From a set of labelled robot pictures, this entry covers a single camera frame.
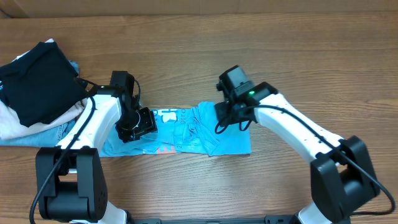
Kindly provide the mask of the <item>light blue printed t-shirt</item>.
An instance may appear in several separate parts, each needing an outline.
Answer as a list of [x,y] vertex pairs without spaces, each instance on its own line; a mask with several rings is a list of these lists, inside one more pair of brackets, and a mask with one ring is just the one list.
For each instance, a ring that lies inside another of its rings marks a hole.
[[189,109],[154,110],[156,133],[140,140],[123,143],[115,129],[109,133],[100,152],[101,157],[136,156],[141,154],[175,154],[180,152],[209,156],[251,153],[248,130],[230,125],[221,134],[215,133],[218,123],[214,103],[201,102]]

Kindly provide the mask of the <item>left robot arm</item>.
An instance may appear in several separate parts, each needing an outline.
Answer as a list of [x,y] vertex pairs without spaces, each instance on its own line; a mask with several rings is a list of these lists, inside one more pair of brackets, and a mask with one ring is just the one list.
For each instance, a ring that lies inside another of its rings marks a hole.
[[133,223],[128,211],[108,200],[100,152],[111,130],[122,142],[157,131],[154,113],[133,94],[138,84],[127,71],[114,71],[109,85],[94,84],[71,131],[56,146],[39,149],[31,223],[36,210],[43,219],[62,223]]

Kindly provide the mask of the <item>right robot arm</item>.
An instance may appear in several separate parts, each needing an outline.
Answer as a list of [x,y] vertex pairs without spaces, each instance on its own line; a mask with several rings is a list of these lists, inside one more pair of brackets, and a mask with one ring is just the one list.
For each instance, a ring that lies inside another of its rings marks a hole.
[[276,133],[310,166],[312,202],[294,215],[268,216],[266,223],[349,223],[354,212],[381,188],[365,143],[345,139],[296,110],[267,82],[255,85],[237,65],[216,84],[224,100],[215,105],[222,133],[232,124],[244,131],[251,122]]

